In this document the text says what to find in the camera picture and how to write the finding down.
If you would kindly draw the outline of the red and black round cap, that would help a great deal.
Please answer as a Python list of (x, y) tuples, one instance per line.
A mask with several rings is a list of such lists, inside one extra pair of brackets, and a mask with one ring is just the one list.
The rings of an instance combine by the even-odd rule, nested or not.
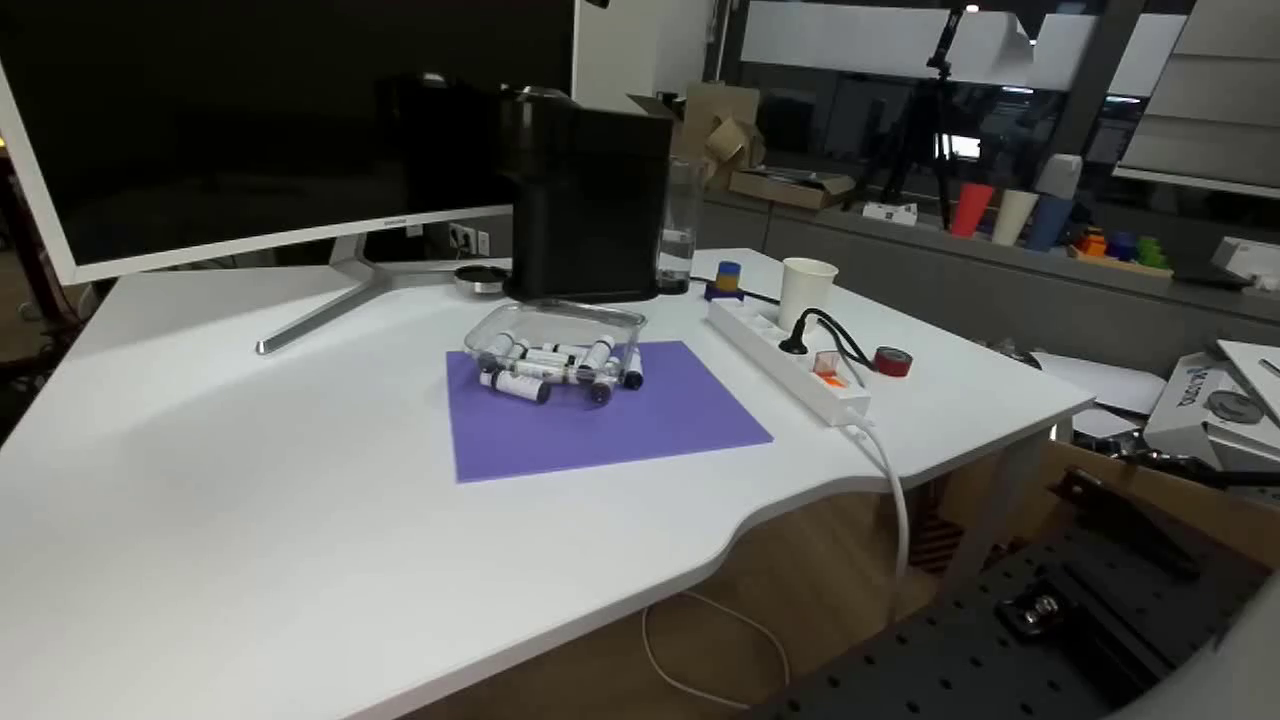
[(914, 352), (884, 346), (884, 349), (877, 349), (872, 368), (882, 378), (909, 378), (914, 373)]

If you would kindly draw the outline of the white power strip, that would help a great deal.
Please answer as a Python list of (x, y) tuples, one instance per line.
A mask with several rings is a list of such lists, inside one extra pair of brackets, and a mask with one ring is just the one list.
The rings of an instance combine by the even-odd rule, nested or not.
[(835, 364), (835, 380), (823, 380), (813, 352), (786, 352), (790, 333), (769, 313), (714, 304), (705, 325), (818, 424), (842, 430), (870, 417), (870, 380), (843, 364)]

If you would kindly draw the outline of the blue banded white bottle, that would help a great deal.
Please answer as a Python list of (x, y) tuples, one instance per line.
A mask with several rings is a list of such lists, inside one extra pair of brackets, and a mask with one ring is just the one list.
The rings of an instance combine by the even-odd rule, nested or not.
[(623, 388), (644, 388), (644, 352), (642, 352), (642, 346), (623, 352), (623, 359), (619, 359), (619, 383), (623, 383)]

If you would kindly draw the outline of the cardboard box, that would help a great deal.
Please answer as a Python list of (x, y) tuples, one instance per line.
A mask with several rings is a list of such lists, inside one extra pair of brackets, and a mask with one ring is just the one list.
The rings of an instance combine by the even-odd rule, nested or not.
[(689, 83), (684, 94), (642, 98), (642, 111), (673, 125), (673, 161), (709, 189), (729, 189), (735, 174), (754, 174), (766, 161), (758, 90)]

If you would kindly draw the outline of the small blue orange object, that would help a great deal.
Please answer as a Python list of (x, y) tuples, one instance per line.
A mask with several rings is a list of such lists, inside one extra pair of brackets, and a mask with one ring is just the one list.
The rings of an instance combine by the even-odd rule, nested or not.
[(735, 261), (715, 266), (715, 293), (742, 293), (742, 266)]

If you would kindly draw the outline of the white curved computer monitor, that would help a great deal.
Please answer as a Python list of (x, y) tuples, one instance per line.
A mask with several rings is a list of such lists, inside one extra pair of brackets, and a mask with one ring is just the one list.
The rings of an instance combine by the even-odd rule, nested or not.
[(513, 209), (499, 99), (575, 0), (0, 0), (0, 130), (64, 286)]

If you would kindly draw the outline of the white paper cup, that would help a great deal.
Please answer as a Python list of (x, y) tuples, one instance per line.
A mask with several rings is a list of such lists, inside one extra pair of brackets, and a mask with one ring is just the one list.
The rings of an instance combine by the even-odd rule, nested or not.
[(819, 309), (842, 267), (818, 258), (790, 258), (780, 286), (780, 325), (794, 327), (805, 309)]

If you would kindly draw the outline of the red plastic cup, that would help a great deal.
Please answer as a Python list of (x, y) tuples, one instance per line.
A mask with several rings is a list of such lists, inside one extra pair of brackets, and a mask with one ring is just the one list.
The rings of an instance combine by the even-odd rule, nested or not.
[(960, 239), (967, 239), (967, 238), (983, 225), (991, 197), (995, 197), (991, 186), (967, 181), (967, 186), (960, 189), (960, 197), (957, 197), (947, 232), (960, 238)]

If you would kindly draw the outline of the white plastic cup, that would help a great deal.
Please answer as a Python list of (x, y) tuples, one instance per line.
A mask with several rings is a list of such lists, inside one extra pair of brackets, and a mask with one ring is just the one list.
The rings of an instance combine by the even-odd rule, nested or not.
[(991, 239), (1006, 243), (1006, 247), (1013, 247), (1013, 243), (1021, 239), (1032, 209), (1037, 209), (1037, 192), (1008, 189), (1008, 192), (1002, 197), (1002, 212), (995, 212), (995, 225), (991, 225)]

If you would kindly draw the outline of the blue plastic cup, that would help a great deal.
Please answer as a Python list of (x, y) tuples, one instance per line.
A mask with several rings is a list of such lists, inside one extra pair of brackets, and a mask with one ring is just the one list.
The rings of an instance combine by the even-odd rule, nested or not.
[(1060, 239), (1070, 216), (1072, 204), (1065, 197), (1042, 197), (1023, 243), (1047, 251)]

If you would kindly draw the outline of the clear plastic bowl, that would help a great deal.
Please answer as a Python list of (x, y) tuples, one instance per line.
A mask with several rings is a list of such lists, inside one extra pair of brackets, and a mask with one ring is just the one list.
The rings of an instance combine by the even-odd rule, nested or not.
[(619, 359), (627, 349), (642, 346), (644, 318), (619, 313), (619, 309), (591, 309), (591, 304), (570, 304), (570, 302), (538, 302), (538, 304), (499, 304), (494, 309), (468, 337), (464, 349), (471, 356), (489, 356), (499, 364), (538, 364), (557, 368), (570, 383), (581, 383), (575, 359), (581, 352), (613, 337), (617, 352), (610, 368), (597, 378), (597, 383), (619, 380)]

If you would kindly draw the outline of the black coffee machine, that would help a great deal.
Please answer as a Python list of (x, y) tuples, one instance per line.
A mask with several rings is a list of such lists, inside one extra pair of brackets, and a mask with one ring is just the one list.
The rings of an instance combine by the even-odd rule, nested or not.
[(523, 94), (504, 106), (516, 302), (647, 302), (673, 125)]

